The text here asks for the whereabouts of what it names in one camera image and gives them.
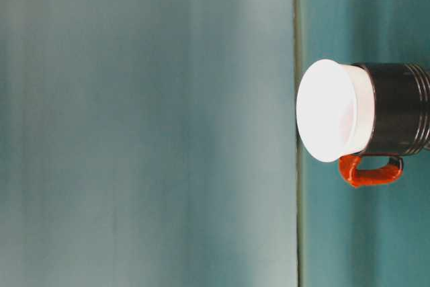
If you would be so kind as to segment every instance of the teal backdrop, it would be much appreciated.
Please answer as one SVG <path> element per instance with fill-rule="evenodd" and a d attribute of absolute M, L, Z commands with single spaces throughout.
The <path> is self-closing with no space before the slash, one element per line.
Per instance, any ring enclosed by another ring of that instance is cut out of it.
<path fill-rule="evenodd" d="M 320 58 L 430 67 L 429 0 L 298 0 L 300 71 Z M 355 190 L 302 149 L 301 279 L 306 287 L 426 286 L 430 153 L 390 186 Z M 384 161 L 367 161 L 366 166 Z"/>
<path fill-rule="evenodd" d="M 293 0 L 0 0 L 0 285 L 295 286 Z"/>

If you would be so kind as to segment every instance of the wall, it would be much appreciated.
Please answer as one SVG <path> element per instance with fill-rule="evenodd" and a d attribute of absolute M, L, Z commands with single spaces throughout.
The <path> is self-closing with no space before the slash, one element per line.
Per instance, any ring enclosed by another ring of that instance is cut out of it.
<path fill-rule="evenodd" d="M 320 58 L 430 66 L 428 0 L 299 0 L 298 8 L 302 70 Z M 390 186 L 354 190 L 336 163 L 303 151 L 303 286 L 428 284 L 429 157 L 407 158 Z"/>
<path fill-rule="evenodd" d="M 292 0 L 0 0 L 5 286 L 294 286 Z"/>
<path fill-rule="evenodd" d="M 192 0 L 190 286 L 296 286 L 292 0 Z"/>
<path fill-rule="evenodd" d="M 1 284 L 186 286 L 189 0 L 1 11 Z"/>

